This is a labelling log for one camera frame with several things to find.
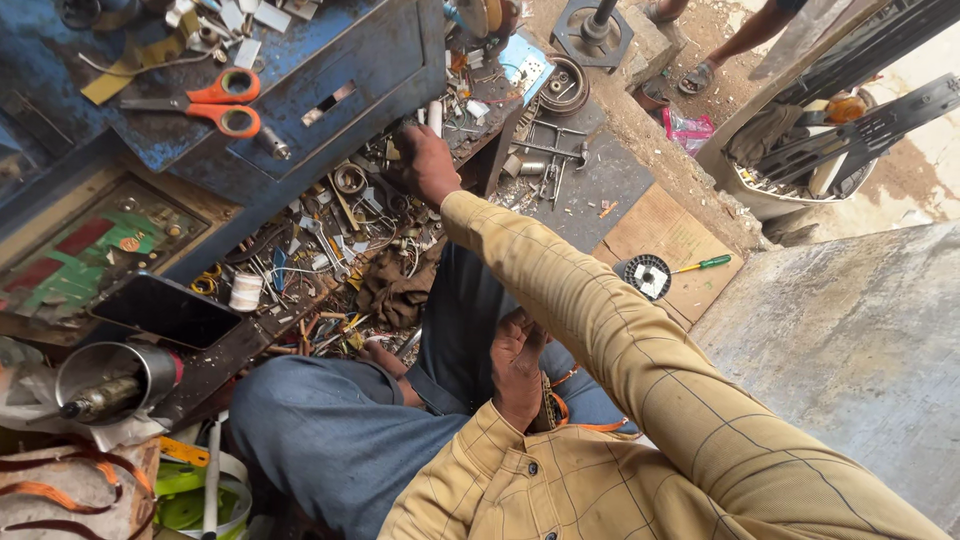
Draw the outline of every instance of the pink plastic bag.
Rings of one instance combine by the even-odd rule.
[[[681,145],[691,156],[697,152],[713,136],[713,122],[704,114],[700,118],[683,118],[675,114],[669,107],[660,110],[663,114],[663,128],[666,137]]]

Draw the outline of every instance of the blue jeans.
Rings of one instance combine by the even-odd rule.
[[[241,453],[314,519],[346,538],[374,538],[396,496],[492,397],[493,334],[516,306],[473,252],[447,244],[423,314],[420,354],[407,372],[429,410],[403,406],[396,382],[374,364],[280,356],[236,387],[230,424]],[[573,364],[559,341],[540,356],[551,380]],[[624,416],[585,370],[554,391],[573,424]],[[630,422],[619,431],[637,428]]]

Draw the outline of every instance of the white thread roll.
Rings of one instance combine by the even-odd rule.
[[[444,104],[431,101],[426,112],[426,124],[437,136],[444,136]]]
[[[260,305],[260,290],[262,288],[263,278],[260,276],[238,272],[233,278],[230,307],[237,311],[253,311]]]

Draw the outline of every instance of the green screwdriver handle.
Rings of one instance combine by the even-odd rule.
[[[701,268],[710,268],[710,266],[720,266],[721,264],[727,264],[733,259],[729,255],[721,255],[720,257],[708,258],[707,260],[700,261]]]

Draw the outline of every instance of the scissors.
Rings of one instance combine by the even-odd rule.
[[[161,99],[125,99],[120,109],[179,110],[188,116],[209,118],[224,135],[250,138],[260,131],[260,115],[255,110],[237,104],[250,101],[260,93],[260,79],[249,69],[225,69],[210,86],[185,91]]]

